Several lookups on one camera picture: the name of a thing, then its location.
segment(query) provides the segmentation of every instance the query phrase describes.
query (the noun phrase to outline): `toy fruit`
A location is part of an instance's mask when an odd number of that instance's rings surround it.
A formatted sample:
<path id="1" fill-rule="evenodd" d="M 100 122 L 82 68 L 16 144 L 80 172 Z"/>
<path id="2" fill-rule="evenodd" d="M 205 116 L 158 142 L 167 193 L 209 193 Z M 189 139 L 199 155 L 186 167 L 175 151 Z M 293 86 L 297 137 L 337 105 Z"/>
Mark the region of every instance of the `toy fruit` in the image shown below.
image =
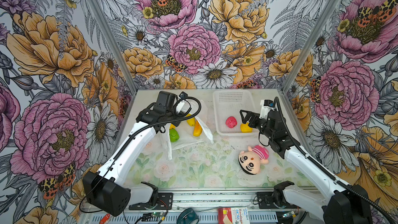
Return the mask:
<path id="1" fill-rule="evenodd" d="M 178 135 L 178 132 L 175 129 L 170 130 L 169 136 L 170 136 L 170 142 L 172 143 L 177 142 L 180 139 L 180 136 Z"/>
<path id="2" fill-rule="evenodd" d="M 199 125 L 199 122 L 195 122 L 195 128 L 193 129 L 193 135 L 195 137 L 199 137 L 202 134 L 202 127 Z"/>
<path id="3" fill-rule="evenodd" d="M 190 126 L 194 126 L 195 125 L 195 118 L 190 118 L 189 120 L 187 120 L 188 125 Z"/>
<path id="4" fill-rule="evenodd" d="M 227 127 L 233 128 L 233 127 L 236 127 L 236 125 L 238 124 L 238 122 L 236 121 L 236 118 L 235 118 L 235 117 L 232 117 L 232 116 L 231 116 L 231 117 L 229 117 L 228 119 L 226 119 L 225 124 L 226 124 Z"/>
<path id="5" fill-rule="evenodd" d="M 247 122 L 246 124 L 240 124 L 240 130 L 243 133 L 247 133 L 252 132 L 253 128 L 249 127 L 249 122 Z"/>

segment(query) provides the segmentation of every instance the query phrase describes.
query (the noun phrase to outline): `orange flower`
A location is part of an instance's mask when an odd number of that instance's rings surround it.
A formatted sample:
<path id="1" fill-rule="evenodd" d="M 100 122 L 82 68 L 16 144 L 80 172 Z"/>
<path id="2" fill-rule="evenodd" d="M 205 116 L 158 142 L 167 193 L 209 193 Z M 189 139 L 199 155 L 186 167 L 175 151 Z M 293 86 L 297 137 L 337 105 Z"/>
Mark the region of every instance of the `orange flower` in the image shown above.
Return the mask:
<path id="1" fill-rule="evenodd" d="M 256 47 L 255 45 L 249 45 L 238 41 L 234 44 L 228 44 L 223 54 L 228 58 L 234 59 L 230 67 L 237 67 L 237 73 L 235 74 L 234 84 L 238 82 L 246 81 L 252 76 L 255 71 L 261 68 L 261 58 L 263 57 L 265 46 L 261 45 Z"/>
<path id="2" fill-rule="evenodd" d="M 372 201 L 388 212 L 398 206 L 398 143 L 380 127 L 363 126 L 357 135 L 359 167 L 341 172 L 338 176 L 351 185 L 363 187 Z"/>
<path id="3" fill-rule="evenodd" d="M 119 92 L 117 91 L 117 83 L 111 76 L 112 70 L 108 68 L 105 62 L 101 62 L 101 66 L 95 71 L 95 76 L 87 77 L 84 87 L 82 88 L 83 102 L 89 106 L 99 103 L 102 107 L 105 102 L 111 105 L 113 113 L 119 115 Z"/>
<path id="4" fill-rule="evenodd" d="M 175 74 L 173 77 L 170 75 L 170 81 L 165 82 L 164 88 L 196 89 L 196 86 L 190 78 Z"/>
<path id="5" fill-rule="evenodd" d="M 269 14 L 269 8 L 264 2 L 249 13 L 242 11 L 256 0 L 211 0 L 209 11 L 217 19 L 213 22 L 223 22 L 227 29 L 226 40 L 251 43 L 256 36 L 264 33 L 264 27 Z"/>
<path id="6" fill-rule="evenodd" d="M 126 49 L 122 55 L 133 78 L 135 75 L 142 75 L 149 79 L 149 77 L 160 75 L 164 71 L 162 60 L 147 49 L 134 47 Z M 123 77 L 120 67 L 117 72 Z"/>
<path id="7" fill-rule="evenodd" d="M 301 98 L 297 96 L 292 100 L 292 107 L 300 122 L 301 128 L 303 131 L 306 131 L 311 122 L 310 99 L 304 96 Z"/>
<path id="8" fill-rule="evenodd" d="M 58 210 L 53 210 L 51 207 L 48 207 L 46 211 L 42 207 L 34 207 L 14 224 L 57 224 L 57 215 Z"/>
<path id="9" fill-rule="evenodd" d="M 78 87 L 84 77 L 94 72 L 93 54 L 77 27 L 68 23 L 68 36 L 62 59 L 58 37 L 59 25 L 54 16 L 44 19 L 41 15 L 27 12 L 14 14 L 14 22 L 25 35 L 8 34 L 7 48 L 21 66 L 23 75 L 46 75 L 42 83 L 51 81 L 55 73 L 66 76 L 72 87 Z"/>
<path id="10" fill-rule="evenodd" d="M 86 193 L 84 192 L 84 187 L 83 187 L 83 177 L 87 174 L 87 172 L 92 172 L 95 173 L 97 170 L 101 167 L 102 165 L 100 164 L 94 164 L 93 166 L 88 167 L 85 172 L 82 174 L 82 178 L 80 178 L 77 183 L 73 184 L 72 187 L 72 192 L 75 193 L 76 195 L 73 196 L 72 198 L 69 199 L 69 202 L 72 203 L 73 205 L 76 205 L 75 209 L 69 214 L 73 217 L 75 217 L 76 221 L 79 222 L 80 219 L 80 210 L 79 210 L 79 204 L 83 200 L 83 198 L 86 196 Z"/>
<path id="11" fill-rule="evenodd" d="M 278 78 L 287 75 L 293 68 L 301 49 L 295 50 L 294 52 L 288 51 L 277 56 L 278 62 L 274 62 L 269 66 L 269 75 L 277 76 Z M 309 79 L 312 77 L 312 62 L 314 61 L 314 56 L 309 54 L 304 65 L 301 67 L 298 75 L 296 76 L 296 82 L 304 87 Z"/>

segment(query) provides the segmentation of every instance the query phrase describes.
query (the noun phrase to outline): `floral wallpaper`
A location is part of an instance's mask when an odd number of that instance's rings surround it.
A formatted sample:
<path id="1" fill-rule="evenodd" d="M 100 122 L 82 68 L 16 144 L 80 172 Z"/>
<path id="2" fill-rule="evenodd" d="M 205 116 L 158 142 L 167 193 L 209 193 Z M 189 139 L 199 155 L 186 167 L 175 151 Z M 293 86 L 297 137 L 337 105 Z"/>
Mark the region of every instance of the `floral wallpaper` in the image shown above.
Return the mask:
<path id="1" fill-rule="evenodd" d="M 311 51 L 309 80 L 297 77 L 286 92 L 314 156 L 395 220 L 397 8 L 398 0 L 341 0 Z"/>
<path id="2" fill-rule="evenodd" d="M 82 177 L 116 144 L 132 94 L 87 12 L 84 0 L 0 0 L 3 223 L 76 224 Z"/>
<path id="3" fill-rule="evenodd" d="M 328 0 L 97 1 L 138 88 L 199 89 L 282 87 Z"/>

